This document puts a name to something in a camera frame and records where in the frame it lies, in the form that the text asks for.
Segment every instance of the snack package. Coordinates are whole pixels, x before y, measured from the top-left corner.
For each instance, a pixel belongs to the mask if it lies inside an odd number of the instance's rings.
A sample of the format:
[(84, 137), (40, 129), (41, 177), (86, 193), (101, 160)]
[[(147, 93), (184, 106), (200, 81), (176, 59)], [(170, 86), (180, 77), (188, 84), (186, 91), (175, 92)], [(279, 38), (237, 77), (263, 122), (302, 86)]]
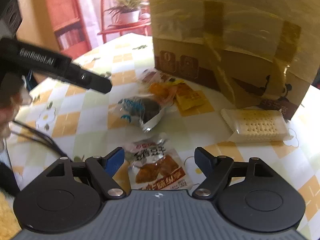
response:
[(291, 139), (280, 111), (222, 109), (221, 115), (234, 132), (228, 141), (262, 142)]
[(164, 115), (166, 104), (154, 95), (123, 98), (112, 110), (113, 114), (150, 131)]
[(183, 111), (193, 106), (200, 106), (204, 104), (204, 99), (201, 97), (201, 95), (192, 90), (192, 88), (184, 82), (180, 82), (176, 85), (176, 87), (176, 100)]
[(156, 69), (146, 69), (142, 72), (140, 77), (138, 78), (143, 84), (150, 85), (151, 83), (161, 83), (165, 82), (169, 76), (164, 74)]
[(165, 133), (123, 146), (131, 189), (191, 189), (188, 176), (176, 150)]

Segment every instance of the checkered tablecloth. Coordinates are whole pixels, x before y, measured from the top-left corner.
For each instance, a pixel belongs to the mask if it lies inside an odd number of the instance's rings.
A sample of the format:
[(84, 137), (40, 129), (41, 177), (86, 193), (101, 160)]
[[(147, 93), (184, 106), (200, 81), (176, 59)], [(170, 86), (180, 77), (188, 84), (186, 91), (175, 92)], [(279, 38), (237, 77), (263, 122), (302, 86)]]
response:
[[(141, 45), (147, 47), (134, 49)], [(33, 97), (40, 95), (39, 100), (23, 107), (17, 119), (52, 136), (70, 158), (105, 156), (124, 142), (165, 132), (185, 163), (194, 188), (204, 180), (194, 162), (196, 147), (238, 162), (259, 157), (304, 197), (307, 207), (299, 231), (308, 239), (320, 237), (319, 90), (310, 87), (302, 106), (288, 122), (294, 138), (285, 143), (226, 142), (231, 131), (220, 110), (234, 106), (219, 92), (191, 82), (187, 83), (206, 97), (206, 103), (187, 111), (175, 105), (170, 107), (159, 124), (146, 134), (139, 127), (117, 119), (109, 110), (121, 98), (140, 92), (137, 76), (154, 66), (152, 38), (127, 34), (86, 53), (76, 62), (98, 74), (111, 72), (111, 92), (103, 95), (48, 78), (31, 92)], [(12, 129), (27, 133), (19, 127)], [(58, 158), (46, 147), (22, 137), (12, 135), (7, 143), (13, 169), (23, 177), (22, 187)], [(126, 165), (115, 178), (124, 189), (130, 189)]]

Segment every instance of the black robotic device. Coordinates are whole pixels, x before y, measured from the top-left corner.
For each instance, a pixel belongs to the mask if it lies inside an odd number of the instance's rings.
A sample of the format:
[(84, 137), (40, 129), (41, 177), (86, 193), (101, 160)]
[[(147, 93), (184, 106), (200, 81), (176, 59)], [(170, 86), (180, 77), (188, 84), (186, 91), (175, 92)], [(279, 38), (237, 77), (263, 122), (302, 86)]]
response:
[[(301, 195), (259, 158), (248, 163), (195, 150), (206, 179), (187, 190), (132, 190), (112, 179), (124, 161), (117, 148), (84, 163), (62, 157), (15, 199), (20, 239), (304, 239)], [(86, 178), (88, 184), (75, 181)], [(229, 186), (232, 177), (245, 177)]]

